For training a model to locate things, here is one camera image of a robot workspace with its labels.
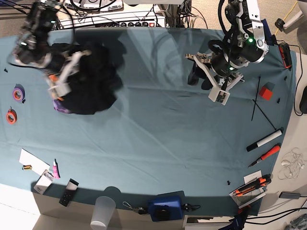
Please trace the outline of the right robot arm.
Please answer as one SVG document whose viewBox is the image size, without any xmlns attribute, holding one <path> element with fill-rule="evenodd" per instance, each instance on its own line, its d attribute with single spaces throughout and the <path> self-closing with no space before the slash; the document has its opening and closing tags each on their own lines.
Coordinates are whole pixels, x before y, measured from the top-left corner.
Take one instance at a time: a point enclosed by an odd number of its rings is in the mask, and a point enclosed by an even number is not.
<svg viewBox="0 0 307 230">
<path fill-rule="evenodd" d="M 36 0 L 12 51 L 14 62 L 8 62 L 15 67 L 42 70 L 46 74 L 50 95 L 60 101 L 71 92 L 68 78 L 79 72 L 81 58 L 92 54 L 88 49 L 74 51 L 74 42 L 65 47 L 49 45 L 49 32 L 63 7 L 59 0 Z"/>
</svg>

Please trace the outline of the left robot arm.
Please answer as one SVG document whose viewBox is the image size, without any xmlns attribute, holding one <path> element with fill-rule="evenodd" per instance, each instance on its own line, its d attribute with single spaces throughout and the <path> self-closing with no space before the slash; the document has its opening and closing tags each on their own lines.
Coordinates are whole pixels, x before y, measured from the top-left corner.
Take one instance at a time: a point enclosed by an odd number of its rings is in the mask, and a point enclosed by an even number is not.
<svg viewBox="0 0 307 230">
<path fill-rule="evenodd" d="M 209 99 L 226 105 L 230 90 L 240 81 L 240 68 L 250 63 L 260 63 L 269 51 L 265 41 L 264 25 L 260 20 L 258 3 L 255 0 L 230 0 L 223 9 L 218 5 L 218 19 L 224 37 L 208 41 L 210 53 L 186 54 L 193 61 L 188 85 L 197 85 L 209 91 Z"/>
</svg>

